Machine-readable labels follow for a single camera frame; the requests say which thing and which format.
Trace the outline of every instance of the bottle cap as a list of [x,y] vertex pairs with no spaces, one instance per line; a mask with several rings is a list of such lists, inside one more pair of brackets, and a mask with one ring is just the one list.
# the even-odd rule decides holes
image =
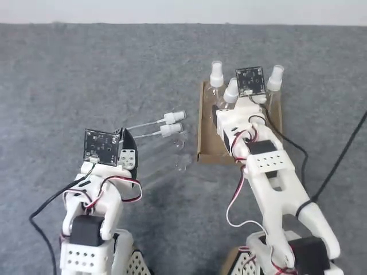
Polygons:
[[210,74],[210,84],[215,88],[219,88],[224,84],[222,62],[213,61],[212,62],[212,73]]
[[235,77],[231,78],[228,87],[224,92],[223,99],[227,103],[235,103],[239,97],[239,89],[237,86],[237,79]]
[[271,76],[269,77],[267,88],[270,91],[279,91],[282,86],[284,67],[281,65],[276,65],[273,68]]

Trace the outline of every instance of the white wall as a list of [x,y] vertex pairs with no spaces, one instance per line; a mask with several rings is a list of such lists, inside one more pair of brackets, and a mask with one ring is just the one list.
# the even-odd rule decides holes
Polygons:
[[0,0],[5,23],[367,26],[367,0]]

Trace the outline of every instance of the circuit board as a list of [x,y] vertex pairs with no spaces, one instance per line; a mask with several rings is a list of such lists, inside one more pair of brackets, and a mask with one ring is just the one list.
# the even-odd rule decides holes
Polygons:
[[84,161],[117,166],[119,141],[119,134],[85,129]]
[[236,69],[239,97],[263,95],[266,92],[262,67]]

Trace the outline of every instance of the clear plastic bottle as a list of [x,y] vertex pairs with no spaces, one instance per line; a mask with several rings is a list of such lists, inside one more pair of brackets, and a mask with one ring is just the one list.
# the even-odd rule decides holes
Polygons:
[[282,87],[282,77],[284,73],[284,67],[281,65],[276,65],[273,67],[273,71],[269,77],[267,90],[268,90],[268,99],[267,99],[267,108],[269,110],[270,116],[274,112],[274,110],[278,109],[281,98],[281,87]]
[[237,86],[237,79],[234,77],[231,78],[223,96],[217,100],[217,107],[219,109],[234,109],[238,97],[239,89]]
[[203,117],[206,119],[212,118],[212,106],[215,105],[218,99],[224,93],[224,77],[222,71],[222,62],[212,62],[212,73],[210,74],[210,82],[204,87],[204,105]]

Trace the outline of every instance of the spray bottle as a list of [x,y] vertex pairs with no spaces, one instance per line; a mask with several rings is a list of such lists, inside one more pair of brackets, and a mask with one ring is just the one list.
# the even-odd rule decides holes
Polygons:
[[282,87],[282,77],[283,77],[284,68],[281,65],[276,65],[273,68],[273,71],[269,77],[267,90],[268,90],[268,99],[267,99],[267,107],[269,110],[270,116],[275,109],[278,108],[280,103],[281,96],[281,87]]

